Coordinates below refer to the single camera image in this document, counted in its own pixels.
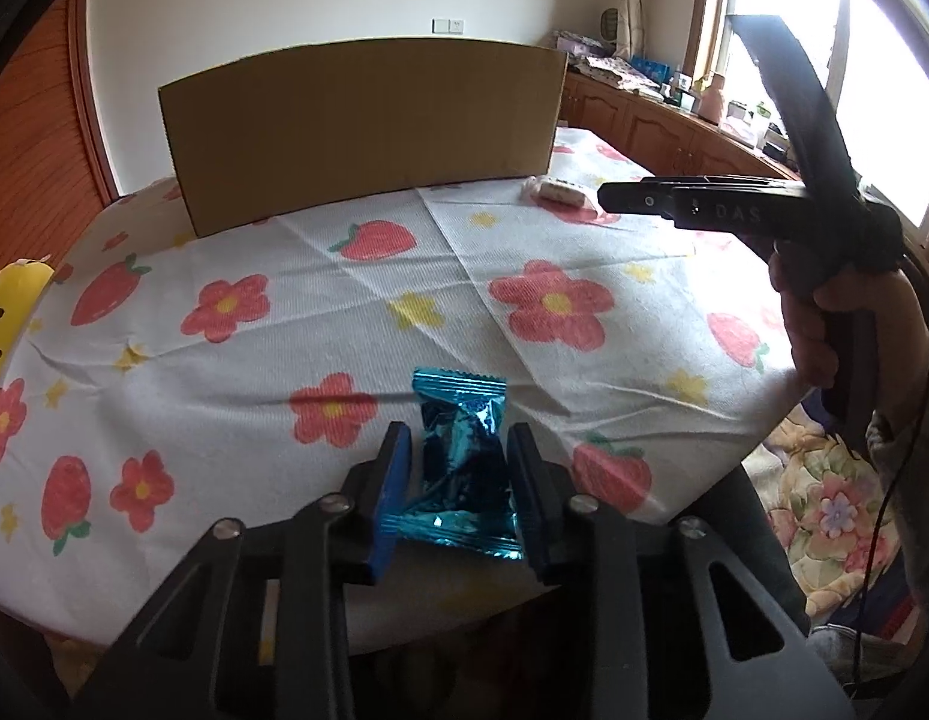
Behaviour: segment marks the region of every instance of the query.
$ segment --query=wire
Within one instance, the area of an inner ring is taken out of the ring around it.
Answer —
[[[861,686],[861,640],[864,637],[864,606],[867,604],[867,591],[869,590],[869,584],[871,583],[871,571],[874,569],[874,555],[877,552],[878,548],[878,539],[880,538],[880,525],[883,523],[883,517],[885,512],[888,510],[888,504],[890,503],[890,498],[894,494],[894,490],[897,490],[898,482],[901,480],[901,475],[904,473],[904,469],[907,467],[907,464],[910,462],[910,458],[914,454],[914,446],[917,445],[917,437],[921,435],[921,427],[924,424],[924,414],[928,410],[928,400],[929,400],[929,361],[928,361],[928,380],[924,384],[924,394],[921,397],[921,406],[917,412],[917,422],[914,423],[914,432],[910,437],[910,444],[907,446],[907,453],[904,453],[904,459],[901,461],[901,464],[898,466],[897,472],[894,474],[894,477],[891,479],[890,484],[888,485],[888,491],[883,497],[883,501],[880,501],[880,509],[878,509],[877,521],[874,523],[874,533],[871,536],[871,549],[867,555],[867,568],[864,570],[864,586],[861,588],[861,603],[858,606],[858,619],[855,623],[855,632],[854,632],[854,666],[851,671],[852,685],[853,690],[851,696],[858,691],[858,688]]]

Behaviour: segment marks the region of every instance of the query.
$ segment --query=human hand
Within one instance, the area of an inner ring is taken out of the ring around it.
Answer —
[[[847,269],[814,291],[813,303],[797,298],[777,254],[768,263],[770,283],[781,293],[784,328],[794,367],[810,386],[828,389],[837,373],[837,353],[825,341],[824,311],[874,312],[878,333],[877,410],[893,432],[917,417],[929,360],[929,332],[917,295],[901,271],[859,274]]]

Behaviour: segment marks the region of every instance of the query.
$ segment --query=brown cardboard box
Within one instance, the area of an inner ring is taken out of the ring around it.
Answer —
[[[547,172],[566,55],[391,38],[239,59],[158,90],[194,232],[410,187]]]

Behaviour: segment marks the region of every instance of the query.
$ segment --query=pink bottle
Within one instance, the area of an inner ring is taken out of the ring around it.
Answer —
[[[715,73],[711,85],[701,95],[701,105],[697,110],[701,119],[711,124],[720,124],[724,118],[724,76]]]

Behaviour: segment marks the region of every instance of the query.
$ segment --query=sleeve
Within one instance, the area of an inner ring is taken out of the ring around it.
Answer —
[[[879,413],[871,420],[867,444],[885,490],[904,461],[914,427],[912,423],[893,436]],[[929,618],[929,396],[914,455],[898,482],[892,504],[904,549],[907,581],[914,600]]]

